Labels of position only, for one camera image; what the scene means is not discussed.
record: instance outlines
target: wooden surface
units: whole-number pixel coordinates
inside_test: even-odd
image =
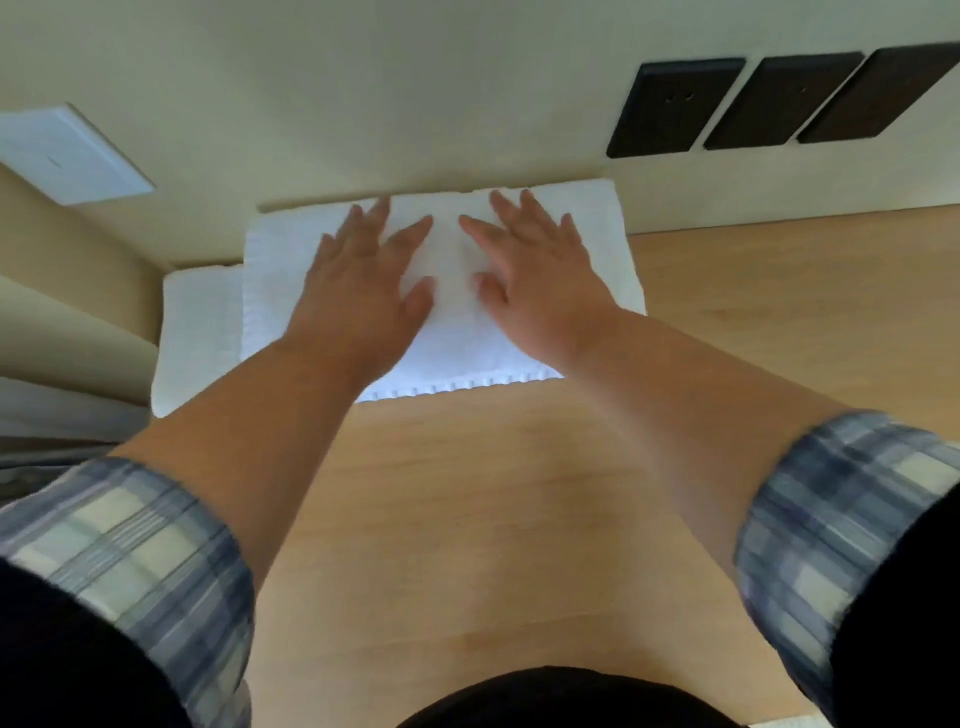
[[[636,237],[650,311],[960,437],[960,208]],[[389,728],[523,667],[809,712],[733,586],[567,382],[351,412],[260,600],[255,724]]]

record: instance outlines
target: shirt cuff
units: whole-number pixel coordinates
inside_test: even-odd
[[[136,643],[194,725],[250,724],[252,574],[227,526],[175,480],[92,460],[0,511],[0,556]]]
[[[830,651],[848,608],[958,482],[958,446],[885,414],[854,412],[805,435],[756,495],[734,554],[741,596],[828,717]]]

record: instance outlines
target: black pants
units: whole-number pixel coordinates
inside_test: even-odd
[[[736,728],[707,703],[669,685],[576,667],[539,667],[474,685],[399,728]]]

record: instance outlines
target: left hand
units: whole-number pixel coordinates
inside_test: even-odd
[[[389,216],[389,197],[366,214],[354,205],[336,236],[324,235],[280,340],[336,366],[361,390],[394,368],[433,308],[432,278],[400,296],[400,278],[433,218],[424,217],[381,246]]]

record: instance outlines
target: white towel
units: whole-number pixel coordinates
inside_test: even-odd
[[[166,417],[240,363],[243,268],[194,268],[163,282],[151,407]]]
[[[517,201],[519,190],[503,190]],[[535,187],[557,220],[573,219],[593,269],[623,307],[645,313],[623,227],[623,213],[609,180]],[[484,254],[457,223],[461,214],[496,222],[489,190],[394,197],[385,235],[434,216],[433,230],[404,277],[408,290],[422,276],[437,278],[436,303],[410,351],[359,401],[432,394],[559,376],[518,350],[484,312],[469,285],[470,275],[490,270]],[[360,203],[369,209],[374,200]],[[243,273],[242,357],[248,358],[286,329],[321,236],[340,228],[349,203],[301,207],[263,215],[247,236]]]

